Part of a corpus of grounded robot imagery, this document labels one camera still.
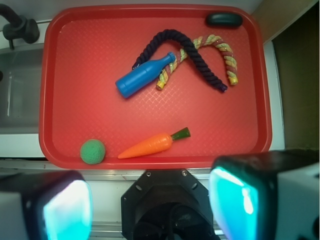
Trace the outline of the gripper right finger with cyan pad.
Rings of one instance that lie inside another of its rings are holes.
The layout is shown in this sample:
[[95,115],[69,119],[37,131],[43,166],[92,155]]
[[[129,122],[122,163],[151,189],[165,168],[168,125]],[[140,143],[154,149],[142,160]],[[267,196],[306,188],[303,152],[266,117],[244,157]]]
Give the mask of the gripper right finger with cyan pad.
[[220,156],[208,190],[213,216],[229,240],[320,237],[318,150]]

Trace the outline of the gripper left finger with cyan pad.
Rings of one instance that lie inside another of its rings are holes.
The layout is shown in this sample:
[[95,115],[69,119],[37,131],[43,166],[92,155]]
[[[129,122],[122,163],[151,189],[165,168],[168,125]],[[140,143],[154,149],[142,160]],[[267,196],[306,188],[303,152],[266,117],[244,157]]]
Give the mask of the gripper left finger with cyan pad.
[[92,221],[91,188],[79,172],[0,175],[2,240],[87,240]]

